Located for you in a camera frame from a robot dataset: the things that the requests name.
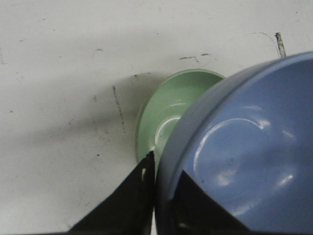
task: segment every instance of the blue plastic bowl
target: blue plastic bowl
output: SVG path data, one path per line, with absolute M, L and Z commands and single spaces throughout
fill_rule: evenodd
M 237 73 L 187 110 L 158 169 L 158 234 L 183 170 L 253 231 L 313 233 L 313 52 Z

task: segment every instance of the green bowl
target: green bowl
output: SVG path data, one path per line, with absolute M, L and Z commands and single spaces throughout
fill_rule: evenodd
M 185 111 L 207 89 L 224 79 L 208 70 L 184 70 L 168 77 L 141 108 L 136 129 L 136 157 L 154 151 L 158 166 L 165 144 Z

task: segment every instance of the black mark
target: black mark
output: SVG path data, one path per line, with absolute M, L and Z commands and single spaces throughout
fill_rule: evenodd
M 123 113 L 122 113 L 121 105 L 119 104 L 118 99 L 117 99 L 115 86 L 112 86 L 112 90 L 113 90 L 113 95 L 114 95 L 115 102 L 116 102 L 116 105 L 117 105 L 117 108 L 118 108 L 119 116 L 121 117 L 121 120 L 122 120 L 123 132 L 126 133 L 126 131 L 125 131 L 125 124 L 124 124 L 124 116 L 123 116 Z
M 268 38 L 272 41 L 273 45 L 275 46 L 275 48 L 276 48 L 276 50 L 277 50 L 277 54 L 278 54 L 278 56 L 280 56 L 280 53 L 279 53 L 279 48 L 277 48 L 276 43 L 275 43 L 275 41 L 272 39 L 272 37 L 271 37 L 271 36 L 269 36 L 269 35 L 268 35 L 268 34 L 266 34 L 266 33 L 263 33 L 263 32 L 256 32 L 256 33 L 251 33 L 251 34 L 258 34 L 258 33 L 260 33 L 260 34 L 263 34 L 263 35 L 267 36 L 267 37 L 268 37 Z
M 278 33 L 275 33 L 275 37 L 277 40 L 280 58 L 285 58 L 286 57 L 286 51 L 285 51 L 282 35 L 280 34 L 280 32 L 278 32 Z
M 197 63 L 200 63 L 199 60 L 197 60 L 197 58 L 196 58 L 195 55 L 193 55 L 193 56 L 185 56 L 185 57 L 181 57 L 181 58 L 179 58 L 179 59 L 180 59 L 180 60 L 195 59 L 195 61 L 196 61 Z

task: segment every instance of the white table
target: white table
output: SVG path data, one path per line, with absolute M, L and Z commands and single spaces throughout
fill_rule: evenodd
M 69 229 L 135 166 L 136 114 L 165 77 L 277 59 L 276 32 L 287 55 L 312 50 L 312 12 L 299 0 L 2 0 L 0 234 Z

